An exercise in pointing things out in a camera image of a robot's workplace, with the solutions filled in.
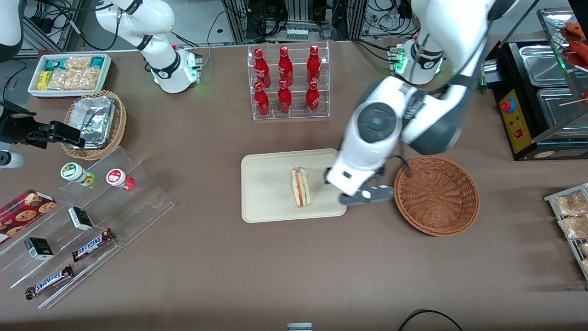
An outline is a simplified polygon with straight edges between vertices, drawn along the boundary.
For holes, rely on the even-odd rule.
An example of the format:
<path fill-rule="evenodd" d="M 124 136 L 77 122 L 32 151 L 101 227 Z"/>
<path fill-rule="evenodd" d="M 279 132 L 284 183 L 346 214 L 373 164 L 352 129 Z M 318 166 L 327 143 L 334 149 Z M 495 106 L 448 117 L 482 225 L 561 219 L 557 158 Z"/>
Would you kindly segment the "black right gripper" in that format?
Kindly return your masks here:
<path fill-rule="evenodd" d="M 0 140 L 6 144 L 16 144 L 29 138 L 29 145 L 47 149 L 49 143 L 85 147 L 80 130 L 63 122 L 51 121 L 49 124 L 36 122 L 37 113 L 29 112 L 15 103 L 0 103 Z"/>

